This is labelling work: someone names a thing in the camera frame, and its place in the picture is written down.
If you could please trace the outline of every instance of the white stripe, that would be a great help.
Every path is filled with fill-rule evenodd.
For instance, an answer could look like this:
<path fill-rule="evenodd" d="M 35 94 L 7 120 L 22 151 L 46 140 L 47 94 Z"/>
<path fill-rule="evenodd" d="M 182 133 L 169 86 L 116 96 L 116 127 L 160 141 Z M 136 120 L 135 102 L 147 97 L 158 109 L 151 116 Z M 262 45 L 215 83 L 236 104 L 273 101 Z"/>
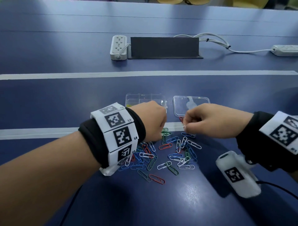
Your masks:
<path fill-rule="evenodd" d="M 108 78 L 131 76 L 166 76 L 166 75 L 297 75 L 295 71 L 133 71 L 133 72 L 98 72 L 98 73 L 56 73 L 56 74 L 6 74 L 0 80 L 9 79 L 49 79 L 49 78 Z"/>
<path fill-rule="evenodd" d="M 181 122 L 165 123 L 169 131 L 183 131 Z M 0 140 L 60 138 L 78 130 L 71 128 L 1 129 Z"/>

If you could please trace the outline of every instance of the black panel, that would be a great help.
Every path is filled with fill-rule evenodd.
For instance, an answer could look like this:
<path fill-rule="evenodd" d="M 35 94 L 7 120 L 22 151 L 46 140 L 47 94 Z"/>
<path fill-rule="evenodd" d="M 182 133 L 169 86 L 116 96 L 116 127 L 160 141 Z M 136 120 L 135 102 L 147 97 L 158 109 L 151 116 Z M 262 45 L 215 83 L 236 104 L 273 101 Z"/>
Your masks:
<path fill-rule="evenodd" d="M 129 59 L 202 58 L 199 38 L 131 37 Z"/>

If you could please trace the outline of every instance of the hand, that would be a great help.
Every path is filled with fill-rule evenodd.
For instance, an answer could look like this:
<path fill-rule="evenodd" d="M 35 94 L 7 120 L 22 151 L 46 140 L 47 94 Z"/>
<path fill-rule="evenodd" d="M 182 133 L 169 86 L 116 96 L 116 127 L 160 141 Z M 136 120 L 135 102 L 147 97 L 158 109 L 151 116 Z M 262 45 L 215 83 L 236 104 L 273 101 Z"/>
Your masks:
<path fill-rule="evenodd" d="M 145 126 L 144 142 L 161 140 L 162 128 L 167 121 L 166 109 L 155 101 L 140 103 L 130 108 L 141 118 Z"/>
<path fill-rule="evenodd" d="M 212 103 L 204 103 L 186 112 L 184 130 L 214 138 L 231 138 L 241 133 L 253 114 Z"/>

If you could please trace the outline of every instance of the pile of paper clips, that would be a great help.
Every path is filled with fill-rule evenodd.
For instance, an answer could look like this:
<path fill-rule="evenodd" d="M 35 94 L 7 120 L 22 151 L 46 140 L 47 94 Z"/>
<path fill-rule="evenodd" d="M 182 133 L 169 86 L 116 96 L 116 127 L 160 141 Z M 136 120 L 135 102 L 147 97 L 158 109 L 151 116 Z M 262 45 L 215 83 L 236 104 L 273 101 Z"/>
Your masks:
<path fill-rule="evenodd" d="M 169 154 L 168 158 L 169 161 L 166 161 L 163 164 L 157 166 L 158 170 L 161 169 L 169 169 L 174 175 L 178 175 L 178 170 L 172 165 L 172 161 L 176 161 L 178 169 L 194 169 L 195 166 L 192 164 L 197 162 L 197 156 L 193 151 L 192 147 L 197 149 L 201 149 L 202 147 L 195 142 L 191 141 L 190 139 L 195 138 L 193 134 L 181 133 L 183 139 L 179 139 L 179 137 L 173 137 L 170 139 L 166 139 L 167 136 L 171 135 L 172 133 L 168 131 L 168 128 L 163 128 L 162 130 L 162 145 L 159 146 L 159 150 L 164 150 L 170 148 L 176 142 L 176 151 L 173 154 Z M 137 150 L 128 158 L 123 165 L 118 169 L 118 171 L 123 171 L 125 169 L 132 169 L 137 170 L 137 173 L 143 177 L 147 182 L 151 182 L 151 180 L 160 183 L 162 185 L 165 184 L 165 180 L 153 175 L 153 174 L 146 174 L 142 170 L 150 171 L 155 162 L 157 160 L 157 153 L 156 149 L 152 142 L 145 143 L 142 142 L 140 146 L 137 146 Z"/>

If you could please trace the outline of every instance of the plastic container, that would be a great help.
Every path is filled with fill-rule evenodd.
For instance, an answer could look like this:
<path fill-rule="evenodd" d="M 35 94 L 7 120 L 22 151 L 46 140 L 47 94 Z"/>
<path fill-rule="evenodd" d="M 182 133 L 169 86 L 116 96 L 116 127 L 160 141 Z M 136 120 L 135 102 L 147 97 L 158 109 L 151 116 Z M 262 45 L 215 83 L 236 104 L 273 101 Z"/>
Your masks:
<path fill-rule="evenodd" d="M 163 106 L 167 109 L 167 102 L 165 100 L 164 95 L 161 94 L 132 94 L 128 93 L 125 98 L 125 107 L 127 105 L 137 105 L 144 102 L 149 102 L 154 100 L 160 106 Z"/>
<path fill-rule="evenodd" d="M 191 96 L 174 96 L 173 97 L 174 114 L 176 116 L 185 116 L 186 112 L 189 109 L 195 108 L 196 106 L 203 103 L 210 103 L 209 98 L 191 97 Z"/>

